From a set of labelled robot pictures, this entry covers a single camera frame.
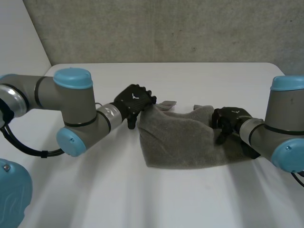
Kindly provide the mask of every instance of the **concrete wall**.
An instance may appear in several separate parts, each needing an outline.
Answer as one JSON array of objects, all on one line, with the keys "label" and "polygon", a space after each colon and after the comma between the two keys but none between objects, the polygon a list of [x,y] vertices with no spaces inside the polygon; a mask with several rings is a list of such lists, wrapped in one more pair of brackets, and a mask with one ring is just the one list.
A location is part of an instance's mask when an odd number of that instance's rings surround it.
[{"label": "concrete wall", "polygon": [[24,0],[51,64],[270,62],[304,74],[304,0]]}]

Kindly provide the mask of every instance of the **light blue cover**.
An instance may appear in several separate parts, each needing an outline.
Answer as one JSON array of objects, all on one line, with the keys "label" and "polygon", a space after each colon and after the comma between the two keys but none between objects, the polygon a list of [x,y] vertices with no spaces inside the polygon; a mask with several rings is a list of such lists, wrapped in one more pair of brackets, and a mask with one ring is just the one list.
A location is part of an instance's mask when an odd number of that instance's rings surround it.
[{"label": "light blue cover", "polygon": [[72,157],[77,157],[86,152],[86,145],[73,131],[61,128],[56,135],[60,148]]},{"label": "light blue cover", "polygon": [[58,70],[53,80],[57,85],[69,89],[88,89],[93,86],[91,73],[82,68]]},{"label": "light blue cover", "polygon": [[304,170],[304,139],[290,139],[279,145],[271,156],[271,162],[286,172]]},{"label": "light blue cover", "polygon": [[304,89],[304,76],[277,76],[270,88],[273,91],[290,91]]},{"label": "light blue cover", "polygon": [[[3,166],[8,164],[6,172]],[[0,228],[17,228],[33,193],[32,179],[21,165],[0,159]]]}]

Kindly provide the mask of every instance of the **gray cloth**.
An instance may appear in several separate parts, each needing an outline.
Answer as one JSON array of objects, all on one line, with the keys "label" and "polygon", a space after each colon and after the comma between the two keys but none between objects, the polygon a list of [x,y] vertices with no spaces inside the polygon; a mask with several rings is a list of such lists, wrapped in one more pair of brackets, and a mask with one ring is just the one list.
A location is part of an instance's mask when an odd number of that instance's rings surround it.
[{"label": "gray cloth", "polygon": [[195,105],[187,114],[168,112],[175,104],[165,101],[141,113],[138,128],[147,166],[198,169],[248,160],[234,135],[222,146],[214,144],[220,130],[210,127],[212,106]]}]

